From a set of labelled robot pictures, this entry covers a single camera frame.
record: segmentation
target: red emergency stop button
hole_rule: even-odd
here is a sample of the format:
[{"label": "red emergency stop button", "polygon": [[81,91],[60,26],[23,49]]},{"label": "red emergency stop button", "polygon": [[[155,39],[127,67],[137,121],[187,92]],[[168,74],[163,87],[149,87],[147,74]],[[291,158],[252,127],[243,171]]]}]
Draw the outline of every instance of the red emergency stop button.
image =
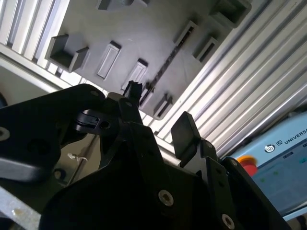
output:
[{"label": "red emergency stop button", "polygon": [[257,166],[256,166],[256,159],[252,156],[243,156],[239,157],[237,161],[242,165],[242,167],[245,169],[245,171],[250,175],[253,176],[257,172]]}]

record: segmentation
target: gray plastic bracket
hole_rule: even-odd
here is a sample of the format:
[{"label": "gray plastic bracket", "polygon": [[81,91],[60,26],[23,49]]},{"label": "gray plastic bracket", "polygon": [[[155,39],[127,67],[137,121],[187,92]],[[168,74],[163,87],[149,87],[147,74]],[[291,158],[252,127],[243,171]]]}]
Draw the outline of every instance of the gray plastic bracket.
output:
[{"label": "gray plastic bracket", "polygon": [[167,93],[164,94],[162,100],[158,103],[158,105],[153,110],[153,115],[159,119],[166,114],[173,105],[173,97],[168,95]]},{"label": "gray plastic bracket", "polygon": [[68,38],[69,35],[67,34],[52,37],[46,53],[46,59],[71,73],[81,67],[89,48],[85,47],[71,54],[65,50]]},{"label": "gray plastic bracket", "polygon": [[203,49],[194,54],[194,57],[200,61],[202,64],[205,64],[209,58],[213,55],[213,53],[216,51],[217,49],[217,40],[213,37],[210,37],[205,46],[203,47]]},{"label": "gray plastic bracket", "polygon": [[210,15],[223,26],[237,28],[250,10],[246,0],[218,0]]}]

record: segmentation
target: gray plastic part holder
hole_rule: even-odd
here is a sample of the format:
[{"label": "gray plastic part holder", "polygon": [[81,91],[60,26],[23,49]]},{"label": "gray plastic part holder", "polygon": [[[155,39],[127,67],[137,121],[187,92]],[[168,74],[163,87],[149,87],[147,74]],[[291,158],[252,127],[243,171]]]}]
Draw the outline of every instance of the gray plastic part holder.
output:
[{"label": "gray plastic part holder", "polygon": [[52,37],[46,53],[46,59],[71,73],[81,67],[89,48],[84,47],[76,50],[74,53],[69,52],[65,49],[68,38],[67,34]]},{"label": "gray plastic part holder", "polygon": [[101,5],[103,1],[70,1],[60,33],[69,34],[69,40],[81,34],[84,44],[78,48],[90,49],[86,61],[75,72],[108,92],[121,94],[129,80],[144,86],[161,73],[140,109],[163,119],[166,113],[154,115],[163,96],[167,93],[174,104],[231,32],[232,25],[225,26],[214,17],[214,12],[224,13],[219,9],[223,2],[134,0],[125,5],[120,0],[111,0],[105,3],[112,2],[123,7],[98,10],[97,3]]}]

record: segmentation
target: rectangular slot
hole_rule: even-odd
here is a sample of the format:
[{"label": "rectangular slot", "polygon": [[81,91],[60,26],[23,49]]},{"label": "rectangular slot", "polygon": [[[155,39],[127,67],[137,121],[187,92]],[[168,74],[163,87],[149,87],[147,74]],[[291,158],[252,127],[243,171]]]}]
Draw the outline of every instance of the rectangular slot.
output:
[{"label": "rectangular slot", "polygon": [[14,19],[12,22],[12,27],[11,27],[11,31],[9,35],[9,40],[8,40],[8,44],[10,44],[10,47],[13,46],[13,43],[15,41],[17,30],[21,22],[21,17],[22,17],[22,12],[24,10],[25,2],[26,2],[25,0],[18,0],[17,2],[17,7],[15,9]]},{"label": "rectangular slot", "polygon": [[61,79],[69,83],[70,85],[79,85],[81,83],[81,76],[76,73],[68,73],[67,71],[63,71],[62,69],[58,68],[57,73],[60,75]]},{"label": "rectangular slot", "polygon": [[61,73],[60,72],[56,71],[56,73],[54,75],[56,75],[58,78],[61,78]]},{"label": "rectangular slot", "polygon": [[53,5],[53,0],[41,0],[39,4],[38,11],[36,13],[36,16],[34,17],[34,25],[32,31],[30,31],[29,39],[27,41],[27,45],[25,46],[24,56],[29,60],[33,59],[35,52],[37,51],[38,46],[40,44],[40,41],[42,40],[46,22],[49,22],[48,19],[51,14]]},{"label": "rectangular slot", "polygon": [[12,42],[12,32],[15,26],[17,15],[15,14],[21,6],[21,2],[18,0],[7,0],[2,2],[3,17],[0,28],[0,43],[7,45],[9,41]]},{"label": "rectangular slot", "polygon": [[129,76],[127,77],[125,83],[121,86],[121,89],[125,90],[128,86],[129,81],[139,82],[144,76],[147,67],[148,63],[142,59],[139,59],[133,67],[132,71],[130,72]]},{"label": "rectangular slot", "polygon": [[56,74],[57,69],[58,69],[58,66],[56,66],[55,64],[52,64],[52,63],[49,63],[49,66],[47,68],[48,72],[50,72],[52,74]]},{"label": "rectangular slot", "polygon": [[217,41],[211,37],[209,41],[206,43],[205,47],[201,50],[201,52],[197,55],[196,59],[201,63],[205,64],[213,53],[213,49]]},{"label": "rectangular slot", "polygon": [[157,118],[161,118],[165,113],[169,111],[173,104],[173,98],[167,93],[164,94],[163,99],[158,103],[156,108],[153,110],[153,115]]},{"label": "rectangular slot", "polygon": [[40,5],[39,0],[24,0],[24,2],[24,9],[19,12],[21,18],[12,46],[12,49],[20,54],[24,51],[25,44],[28,41],[29,30],[34,24],[36,10]]},{"label": "rectangular slot", "polygon": [[48,6],[48,9],[45,9],[45,7],[40,9],[37,13],[37,17],[41,16],[41,18],[45,19],[46,21],[44,21],[44,23],[41,23],[40,21],[37,20],[38,22],[33,26],[33,29],[40,27],[40,29],[39,29],[40,34],[39,34],[39,36],[33,35],[32,37],[30,37],[29,42],[31,42],[32,38],[35,38],[36,40],[33,40],[33,41],[35,41],[37,43],[35,44],[35,49],[28,50],[28,55],[29,56],[34,55],[33,58],[36,58],[38,60],[37,61],[38,65],[45,67],[46,62],[44,61],[44,59],[42,59],[42,57],[44,57],[44,55],[46,54],[45,53],[46,52],[45,44],[47,44],[47,41],[51,37],[58,34],[58,33],[56,33],[56,34],[53,33],[53,30],[54,30],[53,22],[54,22],[55,18],[59,15],[59,12],[60,12],[60,9],[61,9],[60,8],[61,7],[61,1],[60,0],[52,0],[51,2],[46,2],[46,0],[42,0],[41,6],[43,4],[46,4],[46,6]]},{"label": "rectangular slot", "polygon": [[4,14],[4,9],[6,5],[7,0],[0,0],[0,24],[2,24],[2,19],[3,19],[3,14]]},{"label": "rectangular slot", "polygon": [[103,60],[101,63],[101,67],[97,72],[97,75],[99,77],[102,77],[103,79],[107,77],[112,66],[114,65],[116,58],[118,57],[120,49],[121,49],[121,46],[113,41],[107,45],[103,53]]},{"label": "rectangular slot", "polygon": [[283,156],[284,159],[286,159],[287,157],[290,157],[291,155],[293,155],[293,152],[289,152],[286,155]]},{"label": "rectangular slot", "polygon": [[182,45],[196,27],[197,25],[193,21],[189,21],[186,27],[181,32],[181,34],[178,36],[175,45],[176,46]]},{"label": "rectangular slot", "polygon": [[50,17],[45,26],[43,35],[41,37],[40,45],[35,52],[35,58],[38,59],[37,64],[46,68],[48,61],[45,59],[48,50],[48,44],[51,37],[59,34],[60,25],[55,22],[62,22],[65,12],[67,10],[69,1],[55,0]]}]

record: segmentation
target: light blue panel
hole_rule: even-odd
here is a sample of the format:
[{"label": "light blue panel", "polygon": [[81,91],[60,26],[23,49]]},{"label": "light blue panel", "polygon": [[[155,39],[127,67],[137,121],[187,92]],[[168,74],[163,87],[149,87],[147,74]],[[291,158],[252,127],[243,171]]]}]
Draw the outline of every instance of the light blue panel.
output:
[{"label": "light blue panel", "polygon": [[235,154],[253,156],[257,173],[253,180],[286,217],[298,215],[307,201],[307,112],[288,118]]},{"label": "light blue panel", "polygon": [[[307,113],[302,113],[281,122],[276,127],[237,151],[232,157],[238,158],[245,155],[253,156],[257,160],[257,166],[261,166],[306,138]],[[266,146],[270,145],[273,145],[275,150],[266,152]]]}]

